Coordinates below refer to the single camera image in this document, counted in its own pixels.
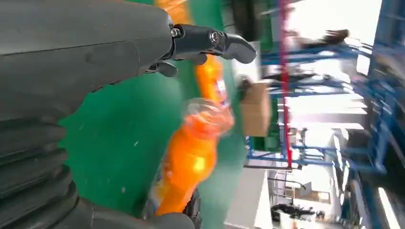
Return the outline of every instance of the metal screw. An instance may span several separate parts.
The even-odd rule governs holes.
[[[210,41],[211,41],[211,43],[217,44],[218,43],[218,38],[219,38],[218,32],[216,32],[216,31],[210,32]]]
[[[171,30],[171,36],[172,37],[180,37],[181,36],[181,31],[179,29],[174,28],[174,29]]]

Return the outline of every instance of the floor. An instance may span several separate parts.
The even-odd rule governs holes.
[[[143,3],[152,4],[151,0]],[[196,24],[223,29],[220,1],[191,0]],[[89,94],[80,109],[63,120],[79,193],[93,202],[140,216],[150,183],[166,144],[181,123],[186,99],[198,97],[193,66],[175,63],[176,78],[142,75]],[[246,157],[231,64],[224,61],[224,80],[236,125],[218,147],[218,164],[199,186],[203,228],[220,228]]]

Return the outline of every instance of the plastic bottle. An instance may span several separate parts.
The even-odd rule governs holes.
[[[227,119],[223,126],[230,129],[234,125],[234,116],[226,95],[225,81],[223,79],[222,63],[217,57],[207,55],[203,65],[194,68],[194,75],[200,89],[202,98],[219,103]]]
[[[155,215],[183,212],[197,185],[212,173],[218,138],[228,130],[224,125],[228,115],[214,101],[190,101],[149,194]]]

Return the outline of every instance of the cardboard box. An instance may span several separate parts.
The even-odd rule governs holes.
[[[241,101],[243,128],[245,136],[267,136],[271,119],[268,83],[253,83]]]

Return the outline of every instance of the red pole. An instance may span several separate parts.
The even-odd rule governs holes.
[[[287,164],[292,167],[292,152],[290,148],[290,140],[288,137],[288,107],[286,97],[288,95],[288,70],[287,70],[287,49],[286,49],[286,23],[287,23],[287,5],[288,0],[278,0],[280,7],[280,67],[281,67],[281,90],[283,92],[283,108],[284,108],[284,145],[287,150]]]

